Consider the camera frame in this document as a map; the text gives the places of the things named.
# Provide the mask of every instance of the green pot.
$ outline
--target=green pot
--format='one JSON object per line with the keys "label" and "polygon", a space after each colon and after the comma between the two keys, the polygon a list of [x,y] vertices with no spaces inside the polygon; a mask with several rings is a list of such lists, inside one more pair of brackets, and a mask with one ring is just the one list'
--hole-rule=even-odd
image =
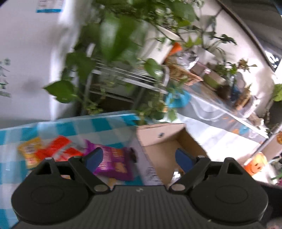
{"label": "green pot", "polygon": [[214,71],[211,71],[210,74],[205,74],[203,79],[207,85],[214,89],[218,89],[221,85],[224,85],[226,81]]}

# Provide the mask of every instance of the blue checkered tablecloth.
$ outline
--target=blue checkered tablecloth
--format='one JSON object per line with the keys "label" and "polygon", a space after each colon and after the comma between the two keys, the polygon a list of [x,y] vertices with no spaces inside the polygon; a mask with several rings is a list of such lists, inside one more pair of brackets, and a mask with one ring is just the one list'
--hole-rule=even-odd
{"label": "blue checkered tablecloth", "polygon": [[[84,139],[93,143],[122,148],[130,141],[136,116],[129,112],[106,113],[61,119],[54,122],[39,122],[0,130],[0,228],[7,229],[18,220],[11,206],[11,195],[24,180],[28,170],[17,146],[39,136],[47,145],[58,135],[68,137],[84,146]],[[135,172],[135,180],[125,184],[140,185],[141,179]]]}

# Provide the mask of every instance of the purple snack bag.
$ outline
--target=purple snack bag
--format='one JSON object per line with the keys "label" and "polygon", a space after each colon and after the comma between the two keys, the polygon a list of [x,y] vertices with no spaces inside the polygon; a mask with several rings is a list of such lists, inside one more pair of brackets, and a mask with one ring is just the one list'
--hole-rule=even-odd
{"label": "purple snack bag", "polygon": [[91,143],[86,141],[84,155],[91,153],[97,147],[103,150],[103,161],[97,167],[94,174],[115,178],[117,180],[133,180],[132,171],[129,164],[129,155],[122,149],[116,149],[109,146]]}

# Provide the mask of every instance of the wicker basket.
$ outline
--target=wicker basket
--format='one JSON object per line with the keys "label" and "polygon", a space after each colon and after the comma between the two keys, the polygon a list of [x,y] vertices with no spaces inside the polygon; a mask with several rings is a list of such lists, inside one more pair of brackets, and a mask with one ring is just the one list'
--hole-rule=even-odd
{"label": "wicker basket", "polygon": [[189,72],[183,68],[181,68],[177,64],[172,64],[172,63],[166,63],[166,65],[169,67],[169,77],[171,79],[174,79],[176,81],[180,81],[183,79],[185,76],[188,77],[188,81],[184,83],[186,86],[191,86],[196,82],[203,81],[203,79],[192,72]]}

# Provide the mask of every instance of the snack package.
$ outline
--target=snack package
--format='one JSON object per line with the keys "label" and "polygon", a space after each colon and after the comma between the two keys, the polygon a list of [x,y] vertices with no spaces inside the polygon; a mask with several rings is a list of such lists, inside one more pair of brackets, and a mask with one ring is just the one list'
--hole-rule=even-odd
{"label": "snack package", "polygon": [[82,156],[78,146],[64,136],[58,136],[45,149],[38,150],[36,156],[43,160],[46,157],[53,157],[55,161],[67,161],[73,156]]}
{"label": "snack package", "polygon": [[26,166],[28,169],[36,167],[40,159],[37,158],[36,152],[43,149],[40,137],[33,138],[18,146],[19,152],[25,157]]}
{"label": "snack package", "polygon": [[115,178],[117,180],[133,180],[132,171],[130,168],[130,158],[125,148],[116,149],[100,144],[86,141],[85,154],[87,155],[94,149],[100,147],[103,150],[103,161],[94,171],[94,174],[105,177]]}

